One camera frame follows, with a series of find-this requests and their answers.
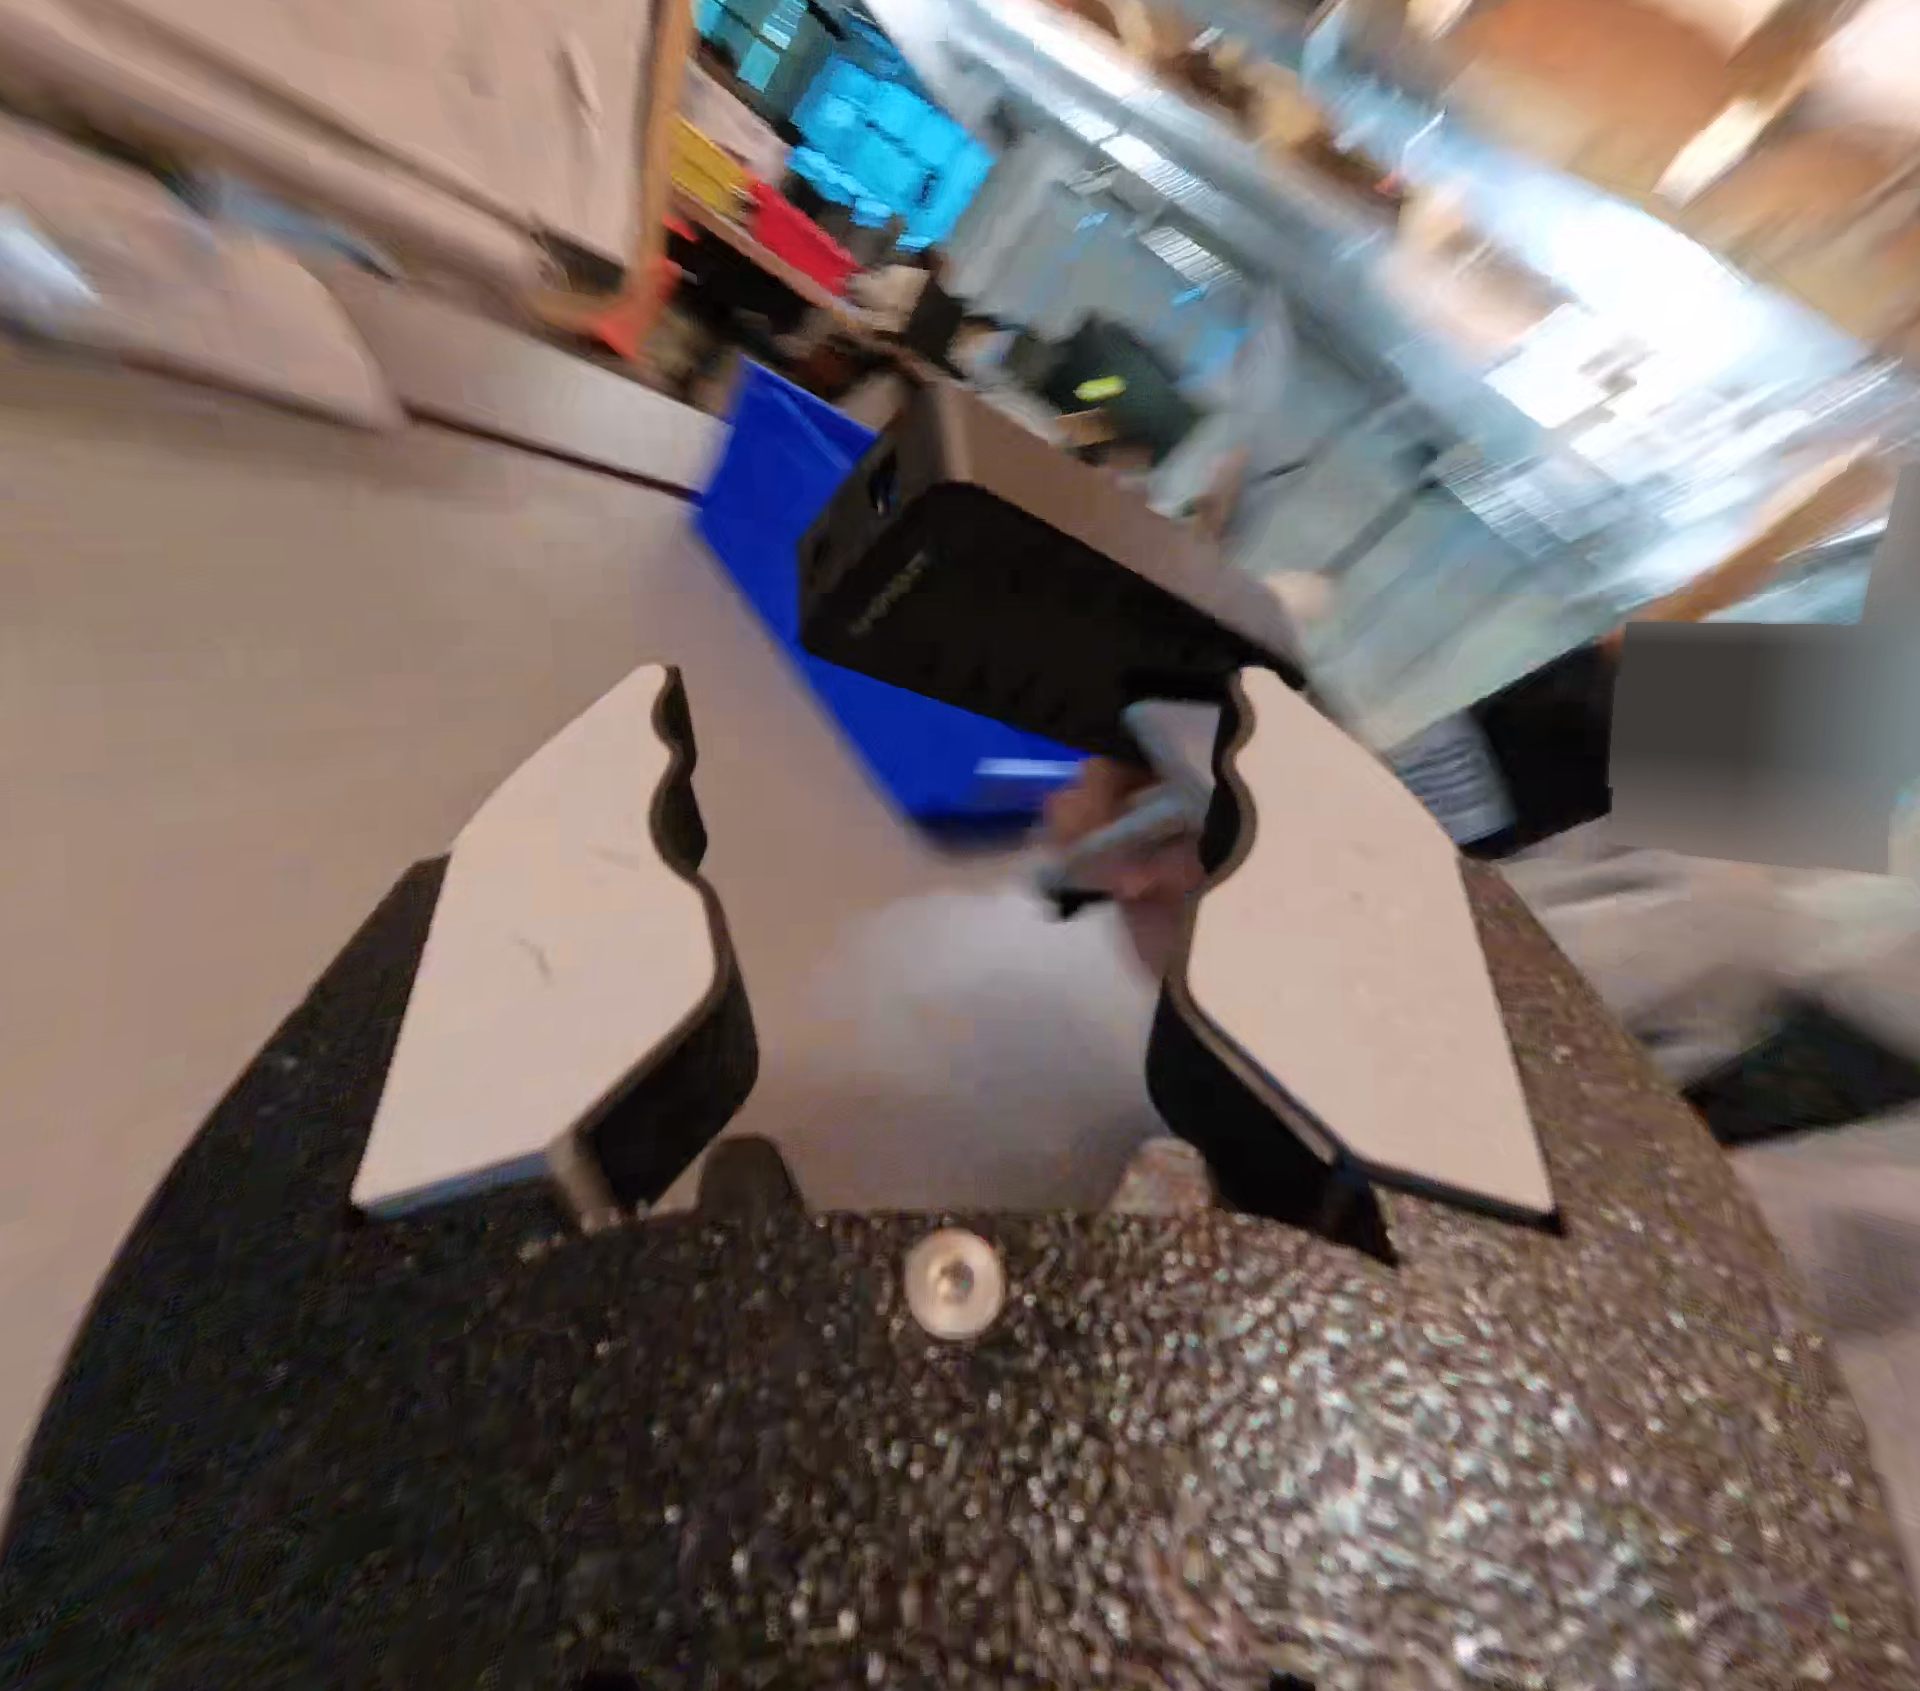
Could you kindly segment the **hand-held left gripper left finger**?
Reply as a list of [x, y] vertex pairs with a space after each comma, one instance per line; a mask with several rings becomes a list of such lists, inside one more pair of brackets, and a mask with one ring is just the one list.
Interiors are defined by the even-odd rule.
[[538, 1185], [653, 1217], [759, 1081], [680, 666], [636, 666], [458, 831], [350, 1178], [369, 1222]]

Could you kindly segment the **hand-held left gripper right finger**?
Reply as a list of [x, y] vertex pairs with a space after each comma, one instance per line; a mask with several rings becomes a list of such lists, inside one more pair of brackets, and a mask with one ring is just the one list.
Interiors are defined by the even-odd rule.
[[1559, 1236], [1460, 853], [1278, 672], [1226, 690], [1198, 860], [1143, 1086], [1226, 1213], [1380, 1264], [1384, 1193]]

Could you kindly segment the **person's right hand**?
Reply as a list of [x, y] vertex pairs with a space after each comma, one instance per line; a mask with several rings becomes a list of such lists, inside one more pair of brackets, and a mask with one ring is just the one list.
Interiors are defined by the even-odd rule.
[[1120, 914], [1143, 968], [1167, 968], [1198, 888], [1198, 831], [1143, 765], [1093, 760], [1044, 800], [1040, 889], [1062, 916]]

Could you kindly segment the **grey hooded sweater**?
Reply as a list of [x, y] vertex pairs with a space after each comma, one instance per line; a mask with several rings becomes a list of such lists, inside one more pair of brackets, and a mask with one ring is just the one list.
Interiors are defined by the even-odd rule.
[[1912, 878], [1542, 842], [1500, 867], [1531, 916], [1723, 1148], [1914, 1120]]

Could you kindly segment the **blue plastic bin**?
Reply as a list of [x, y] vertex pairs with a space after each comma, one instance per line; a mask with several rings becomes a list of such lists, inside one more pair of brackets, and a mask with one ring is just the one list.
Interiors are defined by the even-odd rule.
[[997, 718], [813, 661], [799, 636], [799, 550], [874, 434], [753, 359], [740, 362], [730, 435], [699, 493], [699, 534], [780, 645], [801, 690], [878, 798], [908, 824], [961, 839], [1039, 825], [1078, 752]]

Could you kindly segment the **red plastic bin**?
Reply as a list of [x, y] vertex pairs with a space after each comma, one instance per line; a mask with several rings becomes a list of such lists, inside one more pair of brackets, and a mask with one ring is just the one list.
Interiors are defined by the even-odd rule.
[[753, 182], [745, 197], [748, 240], [773, 252], [780, 265], [799, 271], [807, 282], [829, 297], [843, 297], [859, 255], [807, 212], [799, 212], [775, 184]]

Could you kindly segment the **yellow plastic bin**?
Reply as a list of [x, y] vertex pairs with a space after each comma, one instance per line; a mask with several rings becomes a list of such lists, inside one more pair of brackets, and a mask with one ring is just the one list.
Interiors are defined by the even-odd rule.
[[753, 192], [745, 163], [687, 116], [676, 116], [668, 132], [668, 182], [674, 192], [726, 219], [740, 219]]

